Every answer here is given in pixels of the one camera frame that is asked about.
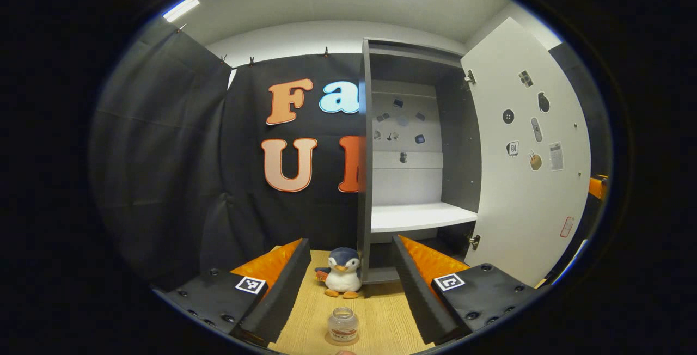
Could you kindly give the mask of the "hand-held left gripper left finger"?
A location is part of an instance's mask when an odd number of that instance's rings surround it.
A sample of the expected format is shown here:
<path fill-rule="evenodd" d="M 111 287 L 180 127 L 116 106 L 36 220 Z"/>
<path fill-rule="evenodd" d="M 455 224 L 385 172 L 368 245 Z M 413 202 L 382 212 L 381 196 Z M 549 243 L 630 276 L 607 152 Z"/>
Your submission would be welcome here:
<path fill-rule="evenodd" d="M 300 238 L 235 269 L 211 268 L 162 299 L 200 325 L 267 346 L 281 335 L 310 261 L 309 239 Z"/>

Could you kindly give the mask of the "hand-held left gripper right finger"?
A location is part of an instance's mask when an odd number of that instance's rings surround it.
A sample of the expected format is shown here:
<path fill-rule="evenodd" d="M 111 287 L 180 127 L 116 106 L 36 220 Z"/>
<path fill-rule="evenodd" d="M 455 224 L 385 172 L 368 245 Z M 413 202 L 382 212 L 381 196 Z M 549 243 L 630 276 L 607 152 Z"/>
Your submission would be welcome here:
<path fill-rule="evenodd" d="M 401 235 L 393 237 L 392 245 L 425 344 L 443 345 L 502 322 L 541 294 L 490 263 L 468 266 Z"/>

